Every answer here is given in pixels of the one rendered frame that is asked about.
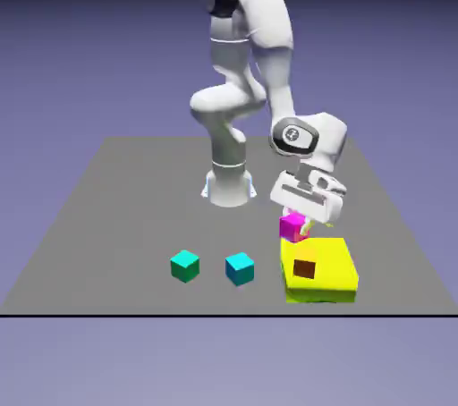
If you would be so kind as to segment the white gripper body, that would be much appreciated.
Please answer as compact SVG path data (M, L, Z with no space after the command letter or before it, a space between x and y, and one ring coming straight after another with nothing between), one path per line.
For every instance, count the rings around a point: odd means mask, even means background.
M301 182L287 171L279 174L271 190L270 199L318 223L335 222L343 207L341 196Z

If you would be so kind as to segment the large yellow box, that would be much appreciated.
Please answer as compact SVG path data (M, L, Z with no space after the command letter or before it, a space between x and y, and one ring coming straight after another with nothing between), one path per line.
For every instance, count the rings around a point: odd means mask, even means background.
M343 238L282 239L280 262L287 302L355 301L359 275Z

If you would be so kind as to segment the small magenta cube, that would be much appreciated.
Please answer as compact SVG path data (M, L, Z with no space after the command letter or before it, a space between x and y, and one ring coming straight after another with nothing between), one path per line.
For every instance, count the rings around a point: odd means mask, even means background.
M291 213L279 218L279 236L291 243L303 241L309 237L309 232L301 233L307 218L301 214Z

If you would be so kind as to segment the small cyan cube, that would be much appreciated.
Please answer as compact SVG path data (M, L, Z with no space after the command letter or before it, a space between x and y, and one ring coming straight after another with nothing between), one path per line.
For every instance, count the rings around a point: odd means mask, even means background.
M244 252L225 259L225 274L235 286L254 280L254 261Z

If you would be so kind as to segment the small green cube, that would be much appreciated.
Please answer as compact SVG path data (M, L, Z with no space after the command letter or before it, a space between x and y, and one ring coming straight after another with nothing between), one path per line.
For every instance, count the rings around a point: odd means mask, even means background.
M188 283L199 274L199 256L181 250L170 258L171 275L183 283Z

